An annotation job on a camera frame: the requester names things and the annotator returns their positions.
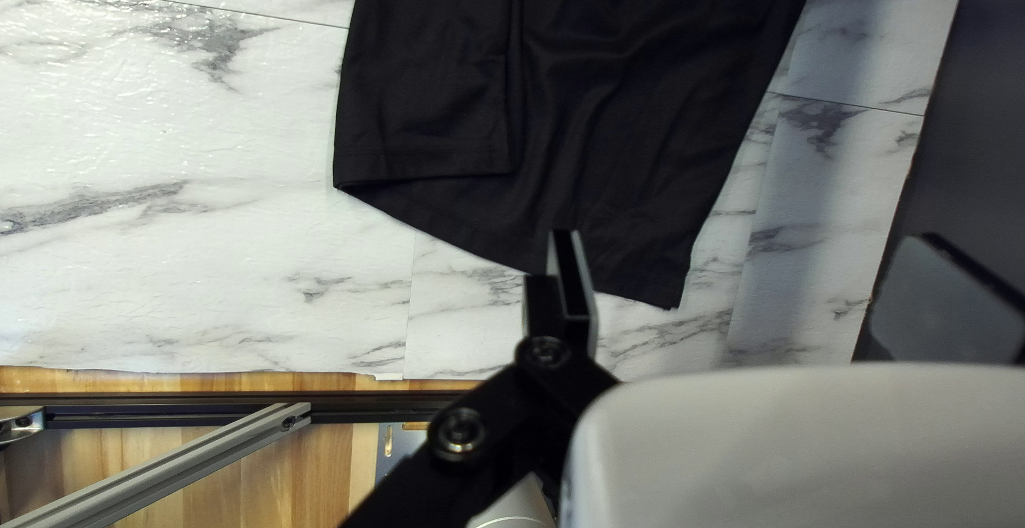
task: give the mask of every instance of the bolt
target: bolt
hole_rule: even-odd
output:
[[[555,369],[570,357],[570,351],[559,338],[534,336],[527,340],[527,359],[539,368]]]
[[[438,447],[449,454],[473,452],[483,440],[484,422],[477,410],[470,408],[450,411],[438,425]]]

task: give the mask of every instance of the black frame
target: black frame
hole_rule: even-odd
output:
[[[311,423],[427,421],[464,391],[0,394],[44,406],[47,429],[224,425],[271,404],[309,402]]]

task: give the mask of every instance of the black cloth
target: black cloth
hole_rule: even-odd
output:
[[[528,273],[679,306],[805,0],[356,0],[335,187]]]

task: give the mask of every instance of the black bracket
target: black bracket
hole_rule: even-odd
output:
[[[573,428],[618,381],[593,360],[594,298],[577,233],[551,233],[547,274],[525,277],[523,310],[514,363],[439,413],[424,445],[342,528],[465,528],[531,472],[558,502]]]

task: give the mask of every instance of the wooden surface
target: wooden surface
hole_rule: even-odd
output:
[[[0,367],[0,393],[468,390],[469,380],[338,373],[135,374]],[[211,428],[54,430],[0,452],[0,517],[140,463]],[[308,425],[114,524],[117,528],[327,528],[373,487],[377,424]]]

